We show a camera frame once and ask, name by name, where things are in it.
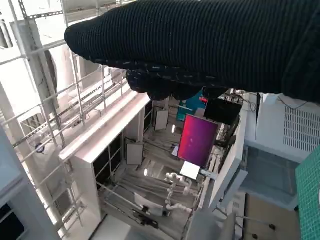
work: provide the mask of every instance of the white panel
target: white panel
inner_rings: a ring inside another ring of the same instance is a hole
[[[242,110],[240,111],[239,126],[234,133],[234,135],[236,135],[236,141],[234,145],[231,147],[230,152],[226,157],[223,167],[213,186],[212,196],[210,200],[211,209],[215,209],[217,207],[220,199],[223,197],[230,181],[232,180],[242,161],[248,108],[248,103],[244,102]]]
[[[142,143],[128,143],[126,145],[126,164],[141,165],[144,155],[144,145]]]
[[[281,96],[281,99],[295,107],[290,98]],[[256,137],[246,142],[249,146],[302,163],[320,144],[320,107],[308,103],[291,109],[280,101],[272,105],[262,103]]]
[[[191,162],[185,161],[183,167],[180,171],[180,174],[186,176],[187,178],[191,178],[196,180],[200,171],[200,167],[192,164]]]
[[[96,218],[101,221],[101,211],[93,164],[78,157],[72,157],[71,164],[74,171],[74,179],[77,184],[81,200]]]
[[[169,110],[161,110],[156,112],[155,130],[164,130],[168,125]]]
[[[234,198],[235,194],[239,190],[241,184],[244,182],[246,176],[248,175],[247,171],[240,170],[234,179],[231,187],[229,188],[228,192],[223,198],[223,201],[221,203],[222,208],[227,208],[230,201]]]

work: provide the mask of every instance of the mesh grille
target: mesh grille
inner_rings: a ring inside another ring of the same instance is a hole
[[[283,144],[311,153],[320,145],[320,116],[286,106]]]

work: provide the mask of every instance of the pink screen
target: pink screen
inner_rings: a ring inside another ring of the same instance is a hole
[[[184,120],[178,158],[204,167],[212,150],[219,125],[187,115]]]

